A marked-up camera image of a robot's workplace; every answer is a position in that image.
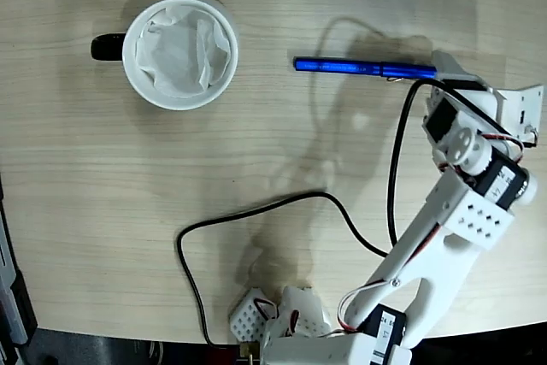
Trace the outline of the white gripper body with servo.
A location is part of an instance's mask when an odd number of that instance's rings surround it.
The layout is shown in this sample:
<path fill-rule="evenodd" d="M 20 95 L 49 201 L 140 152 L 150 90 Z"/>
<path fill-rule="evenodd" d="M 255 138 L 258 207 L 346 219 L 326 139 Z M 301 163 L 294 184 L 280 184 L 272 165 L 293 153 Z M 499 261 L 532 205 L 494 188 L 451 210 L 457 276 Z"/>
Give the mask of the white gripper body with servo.
<path fill-rule="evenodd" d="M 434 86 L 426 103 L 423 128 L 438 168 L 478 178 L 495 167 L 510 167 L 512 138 L 497 122 L 493 89 L 470 81 L 454 85 L 452 93 Z"/>

